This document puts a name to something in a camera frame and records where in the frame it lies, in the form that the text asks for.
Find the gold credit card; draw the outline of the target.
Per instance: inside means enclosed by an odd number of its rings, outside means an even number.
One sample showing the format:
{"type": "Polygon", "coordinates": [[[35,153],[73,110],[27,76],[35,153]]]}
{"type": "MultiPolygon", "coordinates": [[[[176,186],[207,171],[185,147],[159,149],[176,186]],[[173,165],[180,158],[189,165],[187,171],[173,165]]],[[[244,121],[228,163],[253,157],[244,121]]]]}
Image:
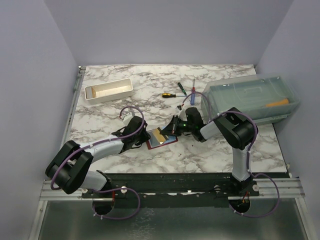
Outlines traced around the gold credit card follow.
{"type": "Polygon", "coordinates": [[[156,141],[159,143],[159,144],[163,144],[165,141],[167,141],[169,138],[167,135],[163,135],[161,133],[162,129],[160,127],[154,129],[152,131],[152,134],[154,136],[154,138],[156,139],[156,141]]]}

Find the red card holder wallet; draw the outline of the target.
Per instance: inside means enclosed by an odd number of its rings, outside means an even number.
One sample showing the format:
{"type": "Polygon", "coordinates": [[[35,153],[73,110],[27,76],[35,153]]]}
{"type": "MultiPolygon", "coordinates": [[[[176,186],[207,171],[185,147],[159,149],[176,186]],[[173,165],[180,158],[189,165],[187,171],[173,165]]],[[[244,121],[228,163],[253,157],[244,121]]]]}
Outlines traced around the red card holder wallet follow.
{"type": "Polygon", "coordinates": [[[150,139],[146,142],[149,150],[163,147],[178,141],[176,136],[162,135],[162,129],[162,127],[158,127],[147,131],[147,133],[150,135],[150,139]]]}

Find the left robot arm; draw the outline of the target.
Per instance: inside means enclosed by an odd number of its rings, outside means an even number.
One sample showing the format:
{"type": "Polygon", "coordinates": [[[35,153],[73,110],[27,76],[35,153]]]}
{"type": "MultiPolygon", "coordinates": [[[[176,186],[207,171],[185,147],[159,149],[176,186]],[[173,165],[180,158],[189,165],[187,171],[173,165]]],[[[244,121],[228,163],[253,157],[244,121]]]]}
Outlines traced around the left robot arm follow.
{"type": "Polygon", "coordinates": [[[134,116],[125,127],[103,140],[87,144],[69,140],[48,165],[45,175],[66,194],[72,194],[78,189],[88,189],[101,198],[107,197],[111,191],[109,179],[99,170],[89,170],[91,164],[108,156],[139,148],[151,138],[146,131],[147,125],[143,118],[134,116]]]}

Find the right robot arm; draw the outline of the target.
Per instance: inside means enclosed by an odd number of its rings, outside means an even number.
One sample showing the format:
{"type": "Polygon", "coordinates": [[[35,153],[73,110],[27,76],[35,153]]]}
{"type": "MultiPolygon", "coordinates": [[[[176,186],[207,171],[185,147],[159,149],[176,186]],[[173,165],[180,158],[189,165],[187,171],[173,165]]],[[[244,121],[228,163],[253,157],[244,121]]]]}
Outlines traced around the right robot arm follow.
{"type": "Polygon", "coordinates": [[[241,196],[248,190],[246,180],[251,177],[250,152],[258,135],[256,123],[245,113],[235,107],[214,117],[205,124],[200,112],[195,107],[185,111],[186,120],[178,115],[172,117],[170,123],[159,130],[163,136],[179,137],[190,134],[198,142],[205,142],[218,133],[222,134],[227,143],[232,147],[234,179],[230,183],[230,191],[241,196]]]}

